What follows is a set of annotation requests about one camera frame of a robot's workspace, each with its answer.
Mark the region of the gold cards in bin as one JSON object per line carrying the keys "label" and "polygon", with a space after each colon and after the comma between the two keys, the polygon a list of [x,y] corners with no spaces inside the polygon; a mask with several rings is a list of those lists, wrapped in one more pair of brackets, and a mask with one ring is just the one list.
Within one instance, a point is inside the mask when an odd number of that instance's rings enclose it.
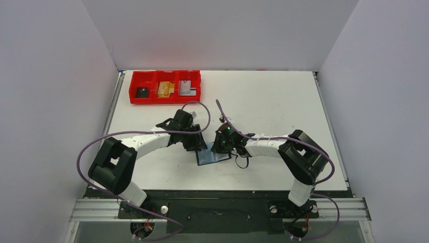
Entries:
{"label": "gold cards in bin", "polygon": [[175,92],[175,84],[173,82],[162,81],[155,86],[155,94],[158,98],[169,98]]}

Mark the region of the black card in bin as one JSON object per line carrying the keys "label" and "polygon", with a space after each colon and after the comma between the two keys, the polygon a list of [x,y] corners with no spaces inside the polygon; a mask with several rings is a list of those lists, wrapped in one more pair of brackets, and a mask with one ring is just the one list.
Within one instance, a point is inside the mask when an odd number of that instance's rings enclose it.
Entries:
{"label": "black card in bin", "polygon": [[138,87],[136,90],[135,98],[147,99],[149,98],[150,89],[148,87]]}

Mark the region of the navy blue card holder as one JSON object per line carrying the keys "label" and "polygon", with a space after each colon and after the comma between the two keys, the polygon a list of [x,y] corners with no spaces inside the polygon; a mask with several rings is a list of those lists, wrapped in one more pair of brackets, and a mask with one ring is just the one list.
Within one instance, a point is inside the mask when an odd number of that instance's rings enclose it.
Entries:
{"label": "navy blue card holder", "polygon": [[218,163],[221,161],[229,160],[232,158],[231,154],[215,153],[211,149],[214,146],[214,142],[207,143],[207,149],[196,151],[196,161],[198,166],[204,166],[209,164]]}

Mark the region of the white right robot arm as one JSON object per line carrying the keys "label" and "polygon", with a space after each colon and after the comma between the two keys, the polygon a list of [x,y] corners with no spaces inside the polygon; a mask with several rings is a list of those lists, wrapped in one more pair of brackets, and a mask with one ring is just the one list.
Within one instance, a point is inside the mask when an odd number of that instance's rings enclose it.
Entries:
{"label": "white right robot arm", "polygon": [[304,131],[295,130],[286,137],[243,134],[229,124],[216,130],[211,150],[219,154],[236,152],[240,157],[269,156],[281,158],[294,177],[285,209],[300,215],[314,192],[317,178],[328,164],[326,152]]}

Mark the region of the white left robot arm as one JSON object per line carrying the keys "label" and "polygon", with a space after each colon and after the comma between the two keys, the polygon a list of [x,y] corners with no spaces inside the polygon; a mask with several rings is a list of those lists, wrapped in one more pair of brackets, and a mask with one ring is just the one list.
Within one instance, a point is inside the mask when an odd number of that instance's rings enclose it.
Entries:
{"label": "white left robot arm", "polygon": [[193,115],[181,109],[174,117],[157,124],[148,134],[130,138],[107,138],[97,153],[88,176],[107,191],[131,203],[131,211],[144,218],[151,211],[148,195],[132,182],[136,161],[161,148],[182,143],[186,151],[201,151],[207,145]]}

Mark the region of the aluminium frame rail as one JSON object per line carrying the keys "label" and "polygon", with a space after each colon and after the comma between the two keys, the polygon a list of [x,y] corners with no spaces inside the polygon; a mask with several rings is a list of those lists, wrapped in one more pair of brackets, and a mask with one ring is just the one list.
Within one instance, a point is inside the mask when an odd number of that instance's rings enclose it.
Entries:
{"label": "aluminium frame rail", "polygon": [[[318,221],[335,220],[334,204],[325,198],[316,198]],[[364,198],[335,198],[341,221],[371,221],[371,216]],[[145,218],[123,218],[115,199],[77,199],[72,211],[71,222],[142,222]]]}

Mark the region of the red three-compartment bin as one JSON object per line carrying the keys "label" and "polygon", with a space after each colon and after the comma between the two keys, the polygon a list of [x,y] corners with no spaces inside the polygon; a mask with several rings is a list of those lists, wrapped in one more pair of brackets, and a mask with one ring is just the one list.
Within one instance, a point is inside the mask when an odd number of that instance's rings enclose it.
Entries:
{"label": "red three-compartment bin", "polygon": [[134,105],[200,101],[201,73],[199,70],[135,71],[128,94]]}

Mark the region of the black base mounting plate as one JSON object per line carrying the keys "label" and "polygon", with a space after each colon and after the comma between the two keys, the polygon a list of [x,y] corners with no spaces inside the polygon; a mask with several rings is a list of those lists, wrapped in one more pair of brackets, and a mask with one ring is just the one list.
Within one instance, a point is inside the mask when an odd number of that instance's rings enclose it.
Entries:
{"label": "black base mounting plate", "polygon": [[[115,199],[123,218],[145,218],[129,222],[130,232],[140,238],[181,233],[251,233],[303,235],[310,219],[319,218],[316,198],[330,200],[340,218],[335,198],[352,198],[351,191],[318,191],[302,207],[287,199],[285,191],[150,191],[141,209]],[[114,199],[92,192],[88,199]]]}

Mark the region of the silver cards in bin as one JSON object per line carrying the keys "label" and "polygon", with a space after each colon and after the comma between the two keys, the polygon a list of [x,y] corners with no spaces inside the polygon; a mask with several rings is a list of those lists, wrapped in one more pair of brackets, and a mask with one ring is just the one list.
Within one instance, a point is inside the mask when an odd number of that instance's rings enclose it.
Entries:
{"label": "silver cards in bin", "polygon": [[191,80],[180,80],[179,81],[179,95],[180,96],[196,96],[196,88],[191,87]]}

